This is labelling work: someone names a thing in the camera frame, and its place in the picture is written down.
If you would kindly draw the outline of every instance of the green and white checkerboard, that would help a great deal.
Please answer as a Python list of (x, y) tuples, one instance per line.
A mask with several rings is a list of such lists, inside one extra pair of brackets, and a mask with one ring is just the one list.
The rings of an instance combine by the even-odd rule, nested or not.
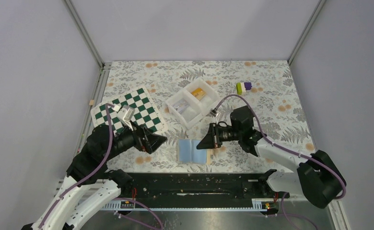
[[(103, 123), (108, 125), (105, 111), (106, 103), (117, 104), (120, 106), (129, 105), (135, 109), (132, 121), (137, 125), (145, 124), (147, 128), (156, 134), (167, 131), (167, 124), (144, 86), (125, 92), (118, 97), (104, 100), (104, 102), (93, 108), (91, 110), (91, 117), (93, 119), (94, 127)], [(114, 134), (121, 132), (123, 126), (119, 118), (117, 118), (117, 113), (112, 108), (109, 108), (108, 110), (111, 115)]]

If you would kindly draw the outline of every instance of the blue book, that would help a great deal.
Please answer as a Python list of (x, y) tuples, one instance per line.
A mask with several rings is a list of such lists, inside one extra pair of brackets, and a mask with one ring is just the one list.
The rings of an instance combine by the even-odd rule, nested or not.
[(197, 149), (201, 140), (179, 139), (177, 159), (182, 163), (210, 164), (212, 149)]

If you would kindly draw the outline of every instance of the floral tablecloth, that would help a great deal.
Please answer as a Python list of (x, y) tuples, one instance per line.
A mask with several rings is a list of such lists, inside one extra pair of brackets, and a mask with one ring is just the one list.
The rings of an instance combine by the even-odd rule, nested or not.
[[(113, 62), (103, 101), (145, 85), (168, 125), (168, 140), (149, 155), (132, 148), (110, 160), (109, 169), (126, 172), (189, 172), (189, 173), (255, 173), (268, 169), (288, 171), (269, 159), (245, 153), (237, 142), (224, 142), (210, 165), (177, 162), (179, 138), (201, 139), (213, 118), (207, 116), (187, 130), (169, 113), (165, 100), (192, 82), (204, 80), (221, 97), (236, 93), (237, 82), (251, 82), (253, 88), (243, 96), (259, 116), (265, 133), (276, 142), (302, 153), (311, 153), (314, 146), (307, 121), (300, 105), (292, 74), (286, 61), (118, 61)], [(221, 119), (230, 124), (229, 114), (243, 106), (239, 98), (227, 99), (219, 109)]]

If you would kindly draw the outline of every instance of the white wall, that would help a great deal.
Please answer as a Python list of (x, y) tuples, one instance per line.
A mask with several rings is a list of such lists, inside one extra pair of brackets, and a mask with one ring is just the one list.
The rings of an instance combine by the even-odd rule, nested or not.
[(63, 1), (0, 1), (0, 230), (51, 201), (97, 74)]
[(352, 229), (374, 229), (374, 1), (327, 1), (292, 72), (317, 147), (348, 182)]
[(74, 0), (104, 61), (288, 59), (318, 0)]

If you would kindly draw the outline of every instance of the white plastic box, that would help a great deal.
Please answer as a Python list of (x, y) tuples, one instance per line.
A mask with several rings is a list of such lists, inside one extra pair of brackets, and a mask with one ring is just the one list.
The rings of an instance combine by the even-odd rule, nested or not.
[[(205, 96), (199, 101), (191, 92), (201, 88), (205, 92)], [(173, 105), (184, 99), (188, 103), (188, 107), (180, 114)], [(209, 86), (203, 78), (195, 79), (181, 91), (166, 100), (169, 112), (173, 114), (182, 125), (187, 129), (193, 127), (198, 121), (205, 117), (211, 109), (220, 101), (220, 96), (211, 86)]]

